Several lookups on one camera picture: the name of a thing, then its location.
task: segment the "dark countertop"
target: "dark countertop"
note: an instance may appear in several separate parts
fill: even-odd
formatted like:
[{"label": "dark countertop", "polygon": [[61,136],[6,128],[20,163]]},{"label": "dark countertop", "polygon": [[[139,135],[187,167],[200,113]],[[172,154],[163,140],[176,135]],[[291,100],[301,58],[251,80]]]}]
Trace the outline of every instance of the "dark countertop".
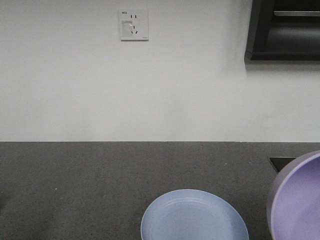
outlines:
[{"label": "dark countertop", "polygon": [[177,189],[229,202],[251,240],[271,240],[266,217],[277,175],[269,157],[320,143],[0,142],[1,240],[139,240],[148,205]]}]

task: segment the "wall socket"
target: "wall socket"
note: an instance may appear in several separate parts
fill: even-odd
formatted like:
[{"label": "wall socket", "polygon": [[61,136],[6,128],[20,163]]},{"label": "wall socket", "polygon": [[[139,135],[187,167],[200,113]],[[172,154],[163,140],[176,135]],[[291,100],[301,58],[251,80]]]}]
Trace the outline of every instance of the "wall socket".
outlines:
[{"label": "wall socket", "polygon": [[146,8],[119,9],[120,39],[149,40],[149,19]]}]

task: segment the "light blue bowl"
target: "light blue bowl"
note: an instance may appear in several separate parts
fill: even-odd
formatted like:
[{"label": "light blue bowl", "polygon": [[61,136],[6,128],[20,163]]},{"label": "light blue bowl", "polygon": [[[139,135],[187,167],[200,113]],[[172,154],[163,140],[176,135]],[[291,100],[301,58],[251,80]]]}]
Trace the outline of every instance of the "light blue bowl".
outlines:
[{"label": "light blue bowl", "polygon": [[225,200],[181,189],[154,200],[141,222],[142,240],[249,240],[245,222]]}]

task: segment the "black cabinet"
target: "black cabinet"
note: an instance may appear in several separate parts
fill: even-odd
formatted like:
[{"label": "black cabinet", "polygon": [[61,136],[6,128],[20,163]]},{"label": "black cabinet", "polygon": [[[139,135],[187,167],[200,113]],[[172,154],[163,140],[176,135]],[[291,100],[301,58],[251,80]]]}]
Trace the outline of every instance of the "black cabinet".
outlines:
[{"label": "black cabinet", "polygon": [[253,0],[245,57],[320,61],[320,0]]}]

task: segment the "purple bowl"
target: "purple bowl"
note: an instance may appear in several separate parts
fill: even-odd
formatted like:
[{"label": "purple bowl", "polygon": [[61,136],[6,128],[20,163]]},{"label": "purple bowl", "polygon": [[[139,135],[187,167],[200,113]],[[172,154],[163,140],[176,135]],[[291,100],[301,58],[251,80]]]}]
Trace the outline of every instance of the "purple bowl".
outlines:
[{"label": "purple bowl", "polygon": [[273,240],[320,240],[320,151],[282,169],[270,189],[266,213]]}]

